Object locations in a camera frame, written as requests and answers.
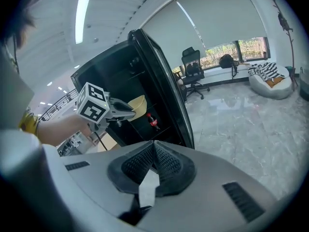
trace striped blanket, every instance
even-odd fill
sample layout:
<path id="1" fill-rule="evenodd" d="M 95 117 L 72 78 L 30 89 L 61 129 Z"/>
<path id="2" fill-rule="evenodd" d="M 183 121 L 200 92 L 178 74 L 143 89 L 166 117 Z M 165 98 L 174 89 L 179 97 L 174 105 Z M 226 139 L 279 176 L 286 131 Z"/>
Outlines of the striped blanket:
<path id="1" fill-rule="evenodd" d="M 259 75 L 264 82 L 267 80 L 274 81 L 276 77 L 286 78 L 283 72 L 281 72 L 282 66 L 278 66 L 275 62 L 266 62 L 264 64 L 252 64 L 248 68 L 249 75 Z"/>

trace window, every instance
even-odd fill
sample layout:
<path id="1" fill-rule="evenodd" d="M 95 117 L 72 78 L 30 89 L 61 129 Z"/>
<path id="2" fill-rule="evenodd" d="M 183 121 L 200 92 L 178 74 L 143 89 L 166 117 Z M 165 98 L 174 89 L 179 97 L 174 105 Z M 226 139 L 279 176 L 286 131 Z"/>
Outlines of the window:
<path id="1" fill-rule="evenodd" d="M 257 37 L 248 40 L 238 40 L 230 43 L 221 44 L 206 50 L 206 57 L 200 59 L 202 69 L 212 69 L 219 67 L 220 58 L 224 54 L 229 54 L 236 61 L 243 62 L 244 58 L 247 61 L 270 58 L 270 51 L 267 38 Z M 172 69 L 174 73 L 181 71 L 180 67 Z"/>
<path id="2" fill-rule="evenodd" d="M 252 60 L 264 58 L 263 52 L 267 56 L 267 44 L 263 37 L 238 41 L 242 59 Z"/>

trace marble floor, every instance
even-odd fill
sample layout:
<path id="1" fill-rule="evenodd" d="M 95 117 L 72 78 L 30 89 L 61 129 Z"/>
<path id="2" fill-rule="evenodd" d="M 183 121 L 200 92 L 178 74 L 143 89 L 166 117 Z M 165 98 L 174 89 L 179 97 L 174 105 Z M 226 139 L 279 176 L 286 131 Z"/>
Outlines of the marble floor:
<path id="1" fill-rule="evenodd" d="M 297 190 L 309 163 L 309 102 L 257 95 L 249 82 L 211 87 L 186 102 L 196 150 L 233 163 L 278 199 Z"/>

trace ceiling fixture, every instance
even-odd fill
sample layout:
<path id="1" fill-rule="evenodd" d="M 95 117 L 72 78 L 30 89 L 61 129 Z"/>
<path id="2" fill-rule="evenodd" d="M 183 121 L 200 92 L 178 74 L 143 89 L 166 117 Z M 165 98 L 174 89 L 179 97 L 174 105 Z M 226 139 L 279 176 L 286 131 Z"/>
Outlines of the ceiling fixture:
<path id="1" fill-rule="evenodd" d="M 75 44 L 83 42 L 84 22 L 89 0 L 78 0 L 75 19 Z"/>

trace black handrail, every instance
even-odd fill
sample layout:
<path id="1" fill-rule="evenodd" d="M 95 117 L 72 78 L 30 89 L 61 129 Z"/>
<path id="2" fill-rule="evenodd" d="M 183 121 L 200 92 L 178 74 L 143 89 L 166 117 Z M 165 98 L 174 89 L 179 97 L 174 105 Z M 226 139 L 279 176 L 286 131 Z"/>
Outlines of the black handrail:
<path id="1" fill-rule="evenodd" d="M 50 118 L 54 116 L 57 113 L 57 111 L 59 111 L 62 107 L 64 107 L 66 104 L 68 104 L 70 101 L 72 101 L 77 96 L 78 96 L 78 93 L 76 89 L 70 91 L 65 96 L 63 96 L 58 101 L 56 101 L 50 108 L 48 108 L 48 110 L 42 114 L 39 120 L 42 120 L 42 121 L 50 120 Z"/>

